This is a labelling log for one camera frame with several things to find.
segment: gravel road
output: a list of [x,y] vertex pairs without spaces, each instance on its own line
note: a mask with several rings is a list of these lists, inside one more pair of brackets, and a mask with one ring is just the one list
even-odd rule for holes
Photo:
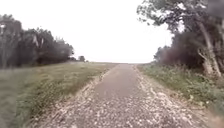
[[120,64],[58,106],[40,128],[207,128],[190,109]]

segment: treeline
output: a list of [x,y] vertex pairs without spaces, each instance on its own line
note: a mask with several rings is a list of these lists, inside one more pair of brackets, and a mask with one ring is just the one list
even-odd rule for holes
[[51,31],[24,30],[12,15],[0,15],[1,68],[59,63],[72,54],[73,47],[62,38],[54,38]]
[[163,65],[201,69],[207,76],[224,73],[224,2],[217,0],[144,0],[139,20],[167,24],[174,35],[171,46],[159,48],[154,58]]

